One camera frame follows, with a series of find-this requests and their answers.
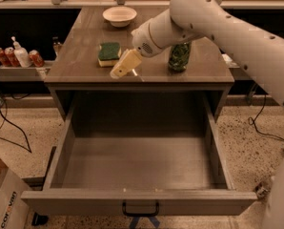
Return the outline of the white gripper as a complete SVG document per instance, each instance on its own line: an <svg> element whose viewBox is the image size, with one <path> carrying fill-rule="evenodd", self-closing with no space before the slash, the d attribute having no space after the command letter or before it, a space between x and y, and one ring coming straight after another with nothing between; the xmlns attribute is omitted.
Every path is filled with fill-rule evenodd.
<svg viewBox="0 0 284 229"><path fill-rule="evenodd" d="M135 69L141 64L142 56L153 57L156 55L157 47L151 38L149 22L132 31L132 45L134 49L125 50L119 61L112 68L110 72L112 78L121 78Z"/></svg>

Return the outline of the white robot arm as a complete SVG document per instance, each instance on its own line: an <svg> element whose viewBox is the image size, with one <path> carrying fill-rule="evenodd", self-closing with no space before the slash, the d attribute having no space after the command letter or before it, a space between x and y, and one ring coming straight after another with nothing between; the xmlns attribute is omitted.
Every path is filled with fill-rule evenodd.
<svg viewBox="0 0 284 229"><path fill-rule="evenodd" d="M229 15L214 0L171 0L169 7L132 32L131 50L113 67L120 78L144 57L207 37L284 107L284 39Z"/></svg>

